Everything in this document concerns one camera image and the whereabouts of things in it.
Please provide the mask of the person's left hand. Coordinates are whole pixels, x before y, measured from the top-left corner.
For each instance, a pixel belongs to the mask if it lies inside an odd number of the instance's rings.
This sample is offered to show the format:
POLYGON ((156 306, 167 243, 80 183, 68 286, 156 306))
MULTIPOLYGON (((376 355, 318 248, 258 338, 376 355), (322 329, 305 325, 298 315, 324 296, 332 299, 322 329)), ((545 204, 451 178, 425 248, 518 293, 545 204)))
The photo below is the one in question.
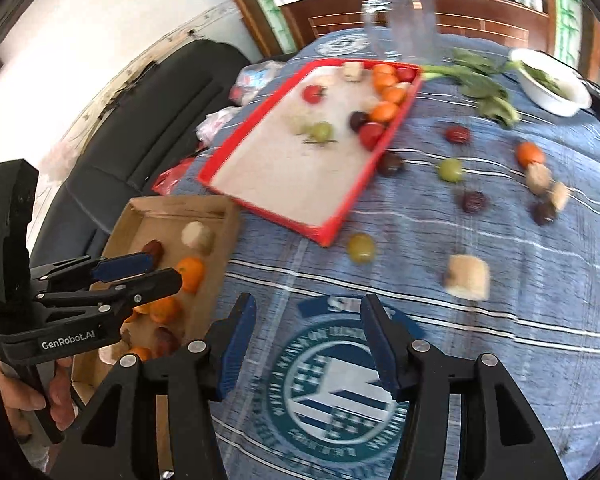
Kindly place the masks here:
MULTIPOLYGON (((69 373, 73 358, 56 361, 55 375, 48 384, 47 397, 50 400, 50 416, 60 431, 66 430, 74 421, 73 400, 69 373)), ((19 443, 30 439, 32 429, 24 414, 42 410, 46 401, 37 392, 19 379, 8 377, 0 360, 0 391, 12 431, 19 443)))

